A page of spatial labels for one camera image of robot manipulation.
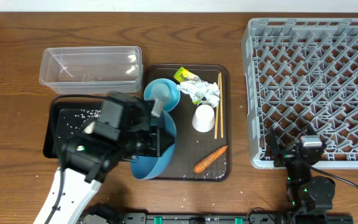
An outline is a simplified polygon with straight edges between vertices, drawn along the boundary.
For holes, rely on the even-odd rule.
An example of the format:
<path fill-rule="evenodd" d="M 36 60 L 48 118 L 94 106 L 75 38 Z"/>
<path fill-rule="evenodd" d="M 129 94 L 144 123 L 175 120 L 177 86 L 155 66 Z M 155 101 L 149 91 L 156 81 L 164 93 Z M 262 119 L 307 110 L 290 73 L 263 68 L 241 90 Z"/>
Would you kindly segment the blue plate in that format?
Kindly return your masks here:
<path fill-rule="evenodd" d="M 174 137 L 173 143 L 162 154 L 161 157 L 145 157 L 138 156 L 136 159 L 131 160 L 131 172 L 136 179 L 153 179 L 160 175 L 169 165 L 173 153 L 175 152 L 175 144 L 177 142 L 177 129 L 173 118 L 168 112 L 162 112 L 165 128 L 168 133 Z"/>

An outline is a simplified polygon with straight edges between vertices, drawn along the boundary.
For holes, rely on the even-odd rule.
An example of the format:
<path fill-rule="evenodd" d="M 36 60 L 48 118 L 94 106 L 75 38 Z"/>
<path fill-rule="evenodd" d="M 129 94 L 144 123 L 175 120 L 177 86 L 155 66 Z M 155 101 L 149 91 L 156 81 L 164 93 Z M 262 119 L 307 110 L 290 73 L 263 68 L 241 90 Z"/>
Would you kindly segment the pile of white rice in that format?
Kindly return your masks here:
<path fill-rule="evenodd" d="M 85 134 L 91 134 L 94 129 L 95 119 L 87 119 L 81 125 L 80 131 Z"/>

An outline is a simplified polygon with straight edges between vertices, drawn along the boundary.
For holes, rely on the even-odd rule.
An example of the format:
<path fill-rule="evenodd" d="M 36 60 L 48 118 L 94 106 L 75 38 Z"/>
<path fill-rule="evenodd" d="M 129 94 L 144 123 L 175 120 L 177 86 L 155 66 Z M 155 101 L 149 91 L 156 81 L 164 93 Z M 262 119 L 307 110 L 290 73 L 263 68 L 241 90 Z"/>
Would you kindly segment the orange carrot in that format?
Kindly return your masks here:
<path fill-rule="evenodd" d="M 194 168 L 193 171 L 197 174 L 202 173 L 206 168 L 208 168 L 215 160 L 217 160 L 222 154 L 224 154 L 227 150 L 228 146 L 222 146 L 219 149 L 212 152 L 210 155 L 199 161 Z"/>

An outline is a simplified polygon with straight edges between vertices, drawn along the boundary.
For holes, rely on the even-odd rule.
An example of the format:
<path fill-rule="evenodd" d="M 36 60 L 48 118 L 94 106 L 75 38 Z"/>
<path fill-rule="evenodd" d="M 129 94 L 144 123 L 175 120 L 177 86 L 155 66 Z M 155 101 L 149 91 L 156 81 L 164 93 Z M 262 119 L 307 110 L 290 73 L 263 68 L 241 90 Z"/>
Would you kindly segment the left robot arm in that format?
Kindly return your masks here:
<path fill-rule="evenodd" d="M 112 91 L 99 116 L 63 141 L 59 167 L 36 223 L 77 223 L 108 173 L 130 160 L 137 179 L 153 179 L 170 163 L 176 126 L 159 98 L 141 100 Z"/>

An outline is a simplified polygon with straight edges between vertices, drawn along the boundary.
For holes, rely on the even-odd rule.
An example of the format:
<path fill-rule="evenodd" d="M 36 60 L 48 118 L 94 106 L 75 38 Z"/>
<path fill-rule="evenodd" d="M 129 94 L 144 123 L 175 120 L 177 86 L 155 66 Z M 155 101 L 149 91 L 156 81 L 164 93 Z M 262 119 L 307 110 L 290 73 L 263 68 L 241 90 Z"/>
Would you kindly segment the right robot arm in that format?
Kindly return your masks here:
<path fill-rule="evenodd" d="M 269 154 L 275 167 L 285 167 L 287 200 L 293 209 L 275 219 L 276 223 L 328 223 L 327 211 L 333 208 L 335 182 L 321 175 L 313 176 L 313 165 L 321 160 L 326 149 L 313 128 L 289 149 L 280 149 L 278 137 L 270 128 L 268 139 Z"/>

